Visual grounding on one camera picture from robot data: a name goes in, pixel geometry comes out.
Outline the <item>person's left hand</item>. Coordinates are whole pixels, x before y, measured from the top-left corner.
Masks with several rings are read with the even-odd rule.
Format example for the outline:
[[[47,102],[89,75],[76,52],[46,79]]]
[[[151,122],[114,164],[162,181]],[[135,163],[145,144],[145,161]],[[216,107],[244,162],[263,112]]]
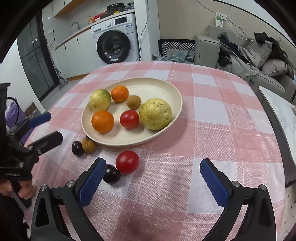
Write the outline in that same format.
[[[30,181],[18,181],[18,185],[15,187],[12,185],[10,180],[1,178],[0,181],[0,192],[2,196],[13,197],[12,192],[17,193],[20,198],[25,200],[31,198],[35,192],[32,180]]]

